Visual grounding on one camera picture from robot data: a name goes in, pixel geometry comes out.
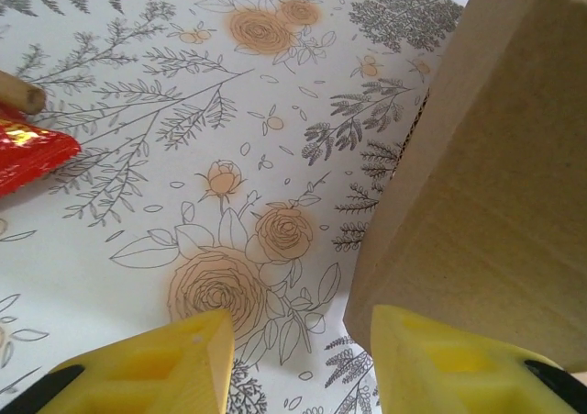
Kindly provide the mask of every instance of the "red shiny wrapper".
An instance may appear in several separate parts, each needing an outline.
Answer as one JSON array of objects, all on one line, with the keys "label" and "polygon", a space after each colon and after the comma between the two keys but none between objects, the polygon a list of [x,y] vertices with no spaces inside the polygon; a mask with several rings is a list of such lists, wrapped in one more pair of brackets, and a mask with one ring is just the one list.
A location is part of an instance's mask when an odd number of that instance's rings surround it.
[{"label": "red shiny wrapper", "polygon": [[80,149],[73,137],[27,125],[18,111],[0,105],[0,196],[55,169]]}]

